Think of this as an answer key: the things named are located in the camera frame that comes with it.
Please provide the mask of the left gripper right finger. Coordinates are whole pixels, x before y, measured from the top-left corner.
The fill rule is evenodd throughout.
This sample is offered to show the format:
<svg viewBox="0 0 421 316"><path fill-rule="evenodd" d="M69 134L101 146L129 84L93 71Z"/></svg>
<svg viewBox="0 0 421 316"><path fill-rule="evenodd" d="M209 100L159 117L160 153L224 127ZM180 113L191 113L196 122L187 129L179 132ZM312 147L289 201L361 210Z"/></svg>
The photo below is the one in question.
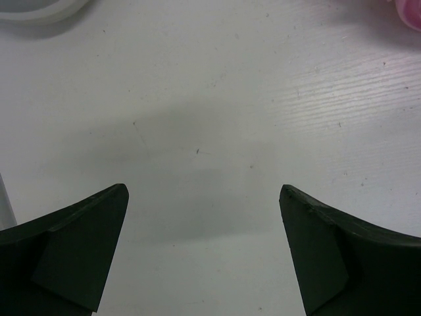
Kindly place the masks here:
<svg viewBox="0 0 421 316"><path fill-rule="evenodd" d="M420 238L376 226L294 186L280 211L306 315L419 315Z"/></svg>

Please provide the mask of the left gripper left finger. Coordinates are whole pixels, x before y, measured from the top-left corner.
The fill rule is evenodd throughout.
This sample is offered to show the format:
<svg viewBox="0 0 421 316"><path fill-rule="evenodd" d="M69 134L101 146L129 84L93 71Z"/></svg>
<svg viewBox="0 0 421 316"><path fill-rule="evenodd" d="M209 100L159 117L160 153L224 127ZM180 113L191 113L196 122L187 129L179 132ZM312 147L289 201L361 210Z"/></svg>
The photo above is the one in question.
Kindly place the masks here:
<svg viewBox="0 0 421 316"><path fill-rule="evenodd" d="M125 184L1 231L2 315L97 312L128 207Z"/></svg>

